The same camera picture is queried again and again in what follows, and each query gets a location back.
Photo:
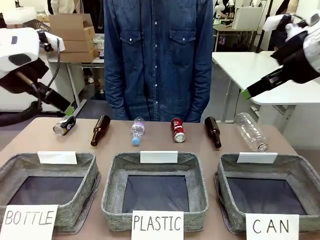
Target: red can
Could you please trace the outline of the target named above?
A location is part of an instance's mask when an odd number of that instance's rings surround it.
[[[173,139],[177,143],[183,143],[186,139],[186,132],[182,126],[182,120],[178,117],[171,120],[171,129],[173,133]]]

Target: black pole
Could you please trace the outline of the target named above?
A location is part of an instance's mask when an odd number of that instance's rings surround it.
[[[274,0],[270,0],[270,4],[269,4],[269,8],[268,8],[268,12],[265,15],[265,19],[267,19],[268,17],[270,17],[270,12],[271,12],[271,8],[272,8],[272,4],[274,3]],[[262,30],[261,35],[260,35],[260,39],[259,39],[259,43],[258,46],[256,47],[255,53],[259,53],[260,52],[260,47],[262,44],[262,40],[264,39],[264,35],[265,35],[265,31]]]

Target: black can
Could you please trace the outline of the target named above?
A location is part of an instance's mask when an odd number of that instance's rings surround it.
[[[76,125],[76,118],[74,116],[65,116],[53,127],[53,131],[56,135],[63,136],[69,132],[74,125]]]

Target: blue bottle cap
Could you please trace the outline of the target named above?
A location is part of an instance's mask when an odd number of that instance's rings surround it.
[[[132,138],[132,144],[133,145],[139,145],[140,144],[140,138],[138,138],[138,137],[134,137],[134,138]]]

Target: clear plastic bottle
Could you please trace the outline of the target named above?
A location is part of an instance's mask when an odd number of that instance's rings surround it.
[[[249,113],[239,113],[234,119],[234,124],[253,151],[263,153],[268,150],[267,138]]]
[[[144,126],[144,119],[142,117],[137,117],[134,120],[134,123],[131,127],[131,133],[132,133],[132,144],[133,145],[139,145],[140,139],[145,133],[145,126]]]

